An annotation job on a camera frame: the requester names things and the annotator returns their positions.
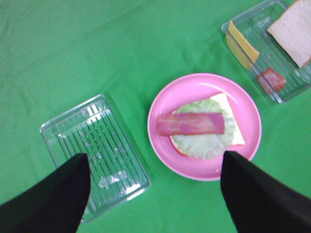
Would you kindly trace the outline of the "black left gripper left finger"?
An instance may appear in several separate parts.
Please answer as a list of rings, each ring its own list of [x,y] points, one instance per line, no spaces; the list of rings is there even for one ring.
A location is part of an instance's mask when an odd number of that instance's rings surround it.
[[[78,153],[0,206],[2,233],[74,233],[90,194],[87,154]]]

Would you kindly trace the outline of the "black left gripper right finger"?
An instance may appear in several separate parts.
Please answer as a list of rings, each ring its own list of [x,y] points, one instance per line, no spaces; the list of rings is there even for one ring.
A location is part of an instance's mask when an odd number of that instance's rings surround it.
[[[226,151],[221,192],[239,233],[309,233],[311,200],[235,151]]]

